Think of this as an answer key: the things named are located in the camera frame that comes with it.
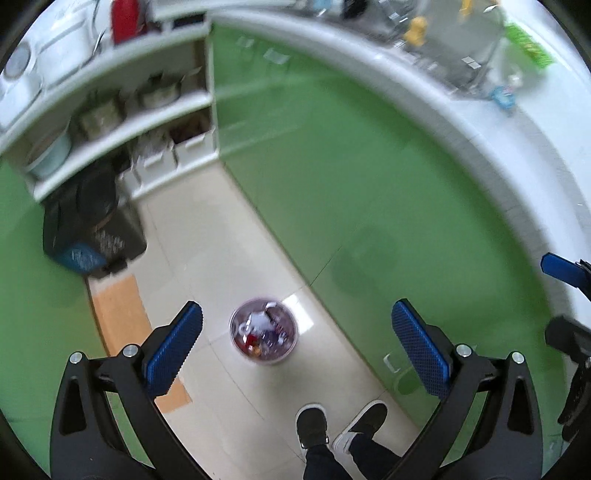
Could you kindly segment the steel cooking pot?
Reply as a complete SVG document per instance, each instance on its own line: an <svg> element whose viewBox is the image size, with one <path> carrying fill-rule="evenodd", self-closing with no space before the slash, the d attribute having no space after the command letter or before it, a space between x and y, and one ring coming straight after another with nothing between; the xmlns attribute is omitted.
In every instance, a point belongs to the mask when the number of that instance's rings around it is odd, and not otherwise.
<svg viewBox="0 0 591 480"><path fill-rule="evenodd" d="M179 74L165 74L160 72L151 75L136 91L139 106L145 110L152 110L168 106L181 97L183 82L197 76L201 67Z"/></svg>

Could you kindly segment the green plastic basket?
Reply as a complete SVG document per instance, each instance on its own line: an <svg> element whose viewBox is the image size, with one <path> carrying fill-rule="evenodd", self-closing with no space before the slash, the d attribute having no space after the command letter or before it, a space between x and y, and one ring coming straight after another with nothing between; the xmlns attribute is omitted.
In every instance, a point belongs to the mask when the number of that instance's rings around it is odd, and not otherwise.
<svg viewBox="0 0 591 480"><path fill-rule="evenodd" d="M508 23L505 26L505 37L538 68L545 69L554 63L553 57L547 50L519 25Z"/></svg>

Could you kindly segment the green cabinet door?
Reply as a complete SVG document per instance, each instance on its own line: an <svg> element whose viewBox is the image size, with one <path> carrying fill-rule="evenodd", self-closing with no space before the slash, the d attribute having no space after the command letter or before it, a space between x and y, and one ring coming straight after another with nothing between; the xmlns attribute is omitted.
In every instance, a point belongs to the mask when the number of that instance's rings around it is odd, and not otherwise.
<svg viewBox="0 0 591 480"><path fill-rule="evenodd" d="M411 414L430 410L394 301L480 354L522 352L543 413L566 382L551 312L514 233L435 139L304 53L215 26L221 159L356 350Z"/></svg>

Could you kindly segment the clear soap dispenser bottle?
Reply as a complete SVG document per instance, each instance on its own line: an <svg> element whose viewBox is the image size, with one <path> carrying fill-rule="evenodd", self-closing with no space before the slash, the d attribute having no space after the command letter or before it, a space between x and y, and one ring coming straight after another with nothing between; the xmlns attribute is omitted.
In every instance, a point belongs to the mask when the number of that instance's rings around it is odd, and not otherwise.
<svg viewBox="0 0 591 480"><path fill-rule="evenodd" d="M523 86L523 78L514 73L507 77L504 85L496 86L489 94L489 98L502 110L510 112L516 104L516 91Z"/></svg>

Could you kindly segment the orange floor mat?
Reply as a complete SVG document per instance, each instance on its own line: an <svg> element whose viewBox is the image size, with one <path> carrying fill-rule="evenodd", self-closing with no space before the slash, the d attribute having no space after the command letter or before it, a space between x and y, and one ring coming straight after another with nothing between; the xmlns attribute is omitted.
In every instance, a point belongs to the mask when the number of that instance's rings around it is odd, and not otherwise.
<svg viewBox="0 0 591 480"><path fill-rule="evenodd" d="M98 332L111 355L128 344L141 345L190 299L175 281L152 293L142 291L134 275L92 281L89 290Z"/></svg>

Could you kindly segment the black shoe left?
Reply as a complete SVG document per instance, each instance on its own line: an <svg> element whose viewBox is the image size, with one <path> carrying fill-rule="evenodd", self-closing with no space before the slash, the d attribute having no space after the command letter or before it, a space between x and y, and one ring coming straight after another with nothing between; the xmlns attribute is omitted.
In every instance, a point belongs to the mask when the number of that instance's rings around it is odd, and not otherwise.
<svg viewBox="0 0 591 480"><path fill-rule="evenodd" d="M329 424L325 408L318 403L301 407L295 417L295 433L304 453L313 447L328 445Z"/></svg>

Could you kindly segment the yellow sponge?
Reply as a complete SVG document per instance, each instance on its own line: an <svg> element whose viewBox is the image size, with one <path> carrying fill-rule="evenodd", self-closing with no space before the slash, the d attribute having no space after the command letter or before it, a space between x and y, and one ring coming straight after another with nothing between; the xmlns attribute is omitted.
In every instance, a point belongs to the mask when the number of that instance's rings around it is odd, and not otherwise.
<svg viewBox="0 0 591 480"><path fill-rule="evenodd" d="M428 21L424 16L414 17L410 21L409 28L404 35L406 43L414 47L424 45L427 27Z"/></svg>

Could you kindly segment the black shoe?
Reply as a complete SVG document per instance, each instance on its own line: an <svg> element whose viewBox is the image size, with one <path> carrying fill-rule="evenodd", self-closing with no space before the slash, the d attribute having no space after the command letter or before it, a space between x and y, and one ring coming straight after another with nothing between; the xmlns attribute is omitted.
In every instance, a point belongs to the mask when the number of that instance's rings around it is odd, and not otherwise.
<svg viewBox="0 0 591 480"><path fill-rule="evenodd" d="M329 424L325 408L318 403L301 407L295 417L295 433L304 453L313 447L328 445Z"/></svg>
<svg viewBox="0 0 591 480"><path fill-rule="evenodd" d="M332 450L339 455L349 454L356 435L363 434L373 439L388 417L388 406L382 400L374 400L363 407L345 430L332 442Z"/></svg>

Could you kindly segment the light blue pot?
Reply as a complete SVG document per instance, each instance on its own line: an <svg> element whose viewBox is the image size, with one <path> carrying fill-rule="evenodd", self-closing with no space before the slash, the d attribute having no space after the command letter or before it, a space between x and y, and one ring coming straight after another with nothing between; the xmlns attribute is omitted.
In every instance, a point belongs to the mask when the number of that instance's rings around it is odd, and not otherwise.
<svg viewBox="0 0 591 480"><path fill-rule="evenodd" d="M35 180L45 180L64 164L73 147L69 127L66 123L53 130L32 147L23 167L27 176Z"/></svg>

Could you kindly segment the black shoe right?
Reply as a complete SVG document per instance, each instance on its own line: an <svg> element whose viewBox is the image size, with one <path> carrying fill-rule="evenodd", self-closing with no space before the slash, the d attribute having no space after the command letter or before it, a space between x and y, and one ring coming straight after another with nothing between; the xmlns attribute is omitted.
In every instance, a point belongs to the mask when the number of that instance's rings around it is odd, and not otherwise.
<svg viewBox="0 0 591 480"><path fill-rule="evenodd" d="M363 434L373 439L388 417L388 406L382 400L374 400L363 407L345 430L332 442L332 450L339 455L349 454L356 435Z"/></svg>

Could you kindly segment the white storage drawer box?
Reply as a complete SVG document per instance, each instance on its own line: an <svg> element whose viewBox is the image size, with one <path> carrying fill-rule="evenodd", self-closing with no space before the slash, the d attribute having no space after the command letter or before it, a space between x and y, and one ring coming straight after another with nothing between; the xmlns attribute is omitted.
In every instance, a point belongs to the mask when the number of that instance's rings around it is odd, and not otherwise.
<svg viewBox="0 0 591 480"><path fill-rule="evenodd" d="M217 159L217 134L212 128L180 143L170 141L149 155L134 150L118 184L129 199L139 199Z"/></svg>

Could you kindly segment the white rice cooker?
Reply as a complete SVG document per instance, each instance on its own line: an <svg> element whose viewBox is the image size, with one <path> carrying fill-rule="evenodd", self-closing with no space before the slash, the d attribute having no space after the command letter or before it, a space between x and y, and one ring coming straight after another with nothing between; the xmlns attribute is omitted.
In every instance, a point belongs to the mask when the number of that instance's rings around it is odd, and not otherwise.
<svg viewBox="0 0 591 480"><path fill-rule="evenodd" d="M36 20L1 70L1 130L95 55L96 1L64 1Z"/></svg>

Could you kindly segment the round trash bin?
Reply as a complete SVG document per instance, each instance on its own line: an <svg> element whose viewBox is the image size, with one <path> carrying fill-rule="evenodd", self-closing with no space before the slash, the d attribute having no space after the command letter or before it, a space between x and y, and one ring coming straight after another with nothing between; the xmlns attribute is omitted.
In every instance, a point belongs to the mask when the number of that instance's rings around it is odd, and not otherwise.
<svg viewBox="0 0 591 480"><path fill-rule="evenodd" d="M294 351L300 329L289 307L262 297L246 301L233 312L229 335L233 346L247 360L273 365Z"/></svg>

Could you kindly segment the steel kitchen sink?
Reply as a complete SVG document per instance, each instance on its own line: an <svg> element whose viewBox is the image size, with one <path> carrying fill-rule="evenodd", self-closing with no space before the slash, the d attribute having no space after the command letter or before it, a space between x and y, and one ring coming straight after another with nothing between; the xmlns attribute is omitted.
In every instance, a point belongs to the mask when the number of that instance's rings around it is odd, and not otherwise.
<svg viewBox="0 0 591 480"><path fill-rule="evenodd" d="M416 16L424 16L428 21L425 44L420 47L409 45L404 39ZM495 4L475 7L468 14L453 8L412 9L384 18L370 38L405 53L412 64L447 86L470 91L488 73L504 29L505 14Z"/></svg>

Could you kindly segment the red kettle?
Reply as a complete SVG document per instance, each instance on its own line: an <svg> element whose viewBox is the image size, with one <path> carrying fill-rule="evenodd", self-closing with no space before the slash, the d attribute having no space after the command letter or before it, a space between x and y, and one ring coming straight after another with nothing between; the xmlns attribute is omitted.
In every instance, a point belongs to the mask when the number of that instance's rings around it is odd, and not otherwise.
<svg viewBox="0 0 591 480"><path fill-rule="evenodd" d="M143 35L146 30L145 2L113 0L110 7L112 40L115 45Z"/></svg>

